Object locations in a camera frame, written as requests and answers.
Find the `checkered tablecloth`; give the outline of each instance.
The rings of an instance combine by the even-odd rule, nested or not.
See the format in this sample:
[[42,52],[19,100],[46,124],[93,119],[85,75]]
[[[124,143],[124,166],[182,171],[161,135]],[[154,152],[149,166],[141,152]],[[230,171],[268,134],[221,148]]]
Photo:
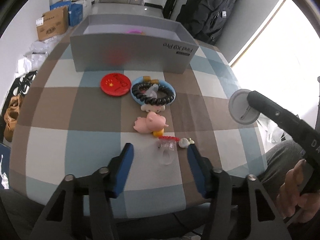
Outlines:
[[[76,72],[69,37],[57,45],[21,109],[10,157],[10,187],[46,204],[66,174],[92,174],[131,142],[135,155],[124,192],[112,200],[116,218],[155,216],[206,202],[196,190],[187,150],[178,147],[172,163],[164,164],[158,139],[133,129],[137,117],[147,113],[130,93],[115,98],[100,89],[108,73]],[[183,74],[119,73],[131,81],[148,75],[174,87],[175,101],[160,113],[169,124],[165,135],[191,137],[203,156],[229,174],[245,177],[265,170],[257,125],[239,125],[229,115],[228,99],[239,85],[215,47],[200,43]]]

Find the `blue box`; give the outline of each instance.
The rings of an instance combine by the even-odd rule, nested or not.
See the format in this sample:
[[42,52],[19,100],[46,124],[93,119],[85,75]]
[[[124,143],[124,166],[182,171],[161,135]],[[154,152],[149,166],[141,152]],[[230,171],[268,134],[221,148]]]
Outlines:
[[72,3],[71,1],[57,2],[50,5],[50,10],[58,7],[68,6],[68,23],[73,27],[82,21],[83,7],[82,4]]

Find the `black backpack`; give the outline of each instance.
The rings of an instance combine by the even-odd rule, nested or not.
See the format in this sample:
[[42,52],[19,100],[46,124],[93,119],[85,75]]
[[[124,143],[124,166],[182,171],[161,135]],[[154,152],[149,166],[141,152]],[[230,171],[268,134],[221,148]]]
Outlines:
[[176,21],[197,40],[214,45],[236,0],[187,0]]

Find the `black cable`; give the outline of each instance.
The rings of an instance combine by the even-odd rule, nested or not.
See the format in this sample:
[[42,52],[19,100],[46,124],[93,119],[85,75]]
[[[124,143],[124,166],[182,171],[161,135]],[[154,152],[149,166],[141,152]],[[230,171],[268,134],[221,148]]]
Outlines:
[[176,215],[175,213],[172,213],[172,215],[174,215],[174,217],[176,218],[176,220],[178,221],[178,223],[179,223],[183,228],[185,228],[186,230],[190,231],[191,233],[194,233],[194,234],[197,235],[197,236],[202,236],[201,234],[197,233],[196,231],[190,230],[190,228],[186,227],[186,226],[179,220],[179,218],[177,217],[177,215]]

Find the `hand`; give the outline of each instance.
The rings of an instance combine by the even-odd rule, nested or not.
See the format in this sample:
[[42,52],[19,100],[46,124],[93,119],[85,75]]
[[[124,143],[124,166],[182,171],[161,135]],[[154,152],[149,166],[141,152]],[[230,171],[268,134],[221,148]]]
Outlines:
[[285,176],[284,184],[280,187],[276,206],[283,218],[295,213],[295,206],[303,209],[296,222],[306,223],[311,220],[320,208],[320,193],[307,193],[300,196],[298,186],[303,182],[303,166],[306,160],[300,160]]

